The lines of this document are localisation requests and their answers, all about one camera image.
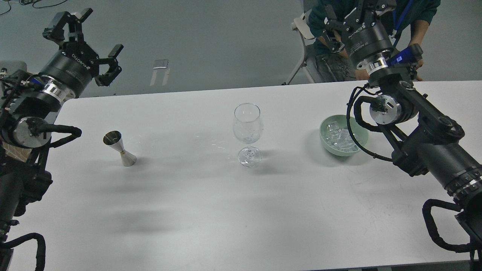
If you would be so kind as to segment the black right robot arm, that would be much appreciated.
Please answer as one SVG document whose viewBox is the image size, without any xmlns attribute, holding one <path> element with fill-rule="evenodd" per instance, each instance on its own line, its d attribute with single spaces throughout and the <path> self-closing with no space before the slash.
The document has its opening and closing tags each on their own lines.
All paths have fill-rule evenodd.
<svg viewBox="0 0 482 271">
<path fill-rule="evenodd" d="M 453 202 L 428 199 L 422 208 L 432 241 L 447 251 L 470 254 L 470 270 L 481 270 L 481 164 L 459 140 L 463 128 L 441 113 L 414 88 L 423 60 L 420 42 L 438 1 L 337 0 L 321 2 L 324 26 L 315 35 L 331 52 L 344 52 L 354 68 L 365 70 L 368 82 L 353 89 L 346 119 L 384 134 L 391 157 L 364 147 L 374 158 L 389 161 L 410 176 L 432 173 Z M 451 245 L 439 235 L 432 208 L 456 212 L 470 237 L 466 245 Z"/>
</svg>

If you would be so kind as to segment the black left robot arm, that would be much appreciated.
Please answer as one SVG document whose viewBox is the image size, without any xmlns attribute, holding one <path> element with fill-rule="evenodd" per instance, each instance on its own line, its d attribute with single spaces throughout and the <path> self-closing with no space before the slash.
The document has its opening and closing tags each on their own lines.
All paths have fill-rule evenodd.
<svg viewBox="0 0 482 271">
<path fill-rule="evenodd" d="M 59 12 L 44 29 L 43 37 L 59 47 L 37 74 L 21 69 L 1 77 L 1 270 L 7 271 L 14 248 L 35 240 L 36 271 L 43 271 L 46 242 L 43 235 L 29 233 L 7 241 L 12 226 L 18 224 L 26 206 L 40 201 L 53 183 L 46 171 L 51 148 L 67 144 L 82 134 L 74 126 L 56 125 L 62 105 L 78 98 L 89 83 L 109 86 L 122 72 L 117 44 L 102 58 L 84 40 L 82 23 L 93 9 L 80 15 Z"/>
</svg>

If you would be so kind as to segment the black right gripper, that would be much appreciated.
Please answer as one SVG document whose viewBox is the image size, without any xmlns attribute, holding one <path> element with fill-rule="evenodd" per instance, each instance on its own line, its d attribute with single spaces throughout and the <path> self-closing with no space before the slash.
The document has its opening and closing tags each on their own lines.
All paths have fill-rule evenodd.
<svg viewBox="0 0 482 271">
<path fill-rule="evenodd" d="M 321 39 L 331 53 L 348 54 L 357 69 L 375 55 L 388 58 L 393 46 L 380 17 L 396 6 L 395 0 L 358 0 L 355 15 L 349 15 L 352 4 L 321 4 Z"/>
</svg>

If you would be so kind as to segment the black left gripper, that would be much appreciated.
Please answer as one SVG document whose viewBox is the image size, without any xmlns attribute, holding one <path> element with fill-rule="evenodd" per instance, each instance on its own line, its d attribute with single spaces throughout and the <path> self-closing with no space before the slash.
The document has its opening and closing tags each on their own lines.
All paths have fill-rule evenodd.
<svg viewBox="0 0 482 271">
<path fill-rule="evenodd" d="M 58 12 L 44 29 L 43 38 L 53 41 L 60 49 L 41 69 L 41 76 L 49 76 L 63 83 L 79 98 L 92 79 L 98 86 L 110 86 L 122 72 L 117 56 L 124 46 L 116 44 L 106 58 L 84 41 L 82 23 L 92 14 L 92 8 L 82 12 Z M 108 65 L 107 72 L 99 74 L 100 65 Z"/>
</svg>

